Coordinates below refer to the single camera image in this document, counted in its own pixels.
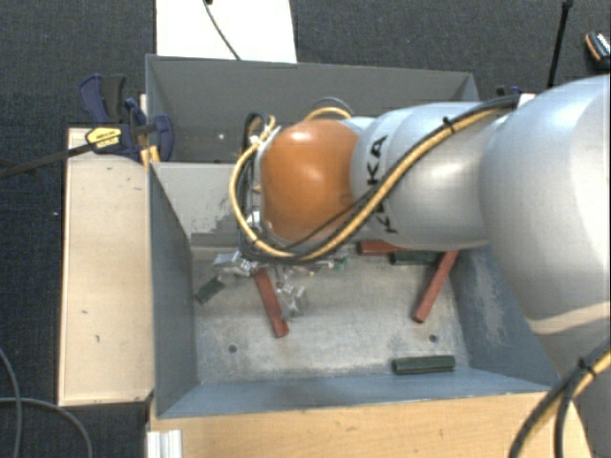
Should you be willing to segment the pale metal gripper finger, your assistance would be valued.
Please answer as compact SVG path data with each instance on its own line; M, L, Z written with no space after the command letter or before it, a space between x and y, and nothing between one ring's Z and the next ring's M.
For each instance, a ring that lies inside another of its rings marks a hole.
M306 288L283 282L275 288L275 293L281 307L281 318L284 321L292 321L302 317L307 308Z
M221 273L247 278L257 270L257 263L246 259L240 251L218 254L212 265Z

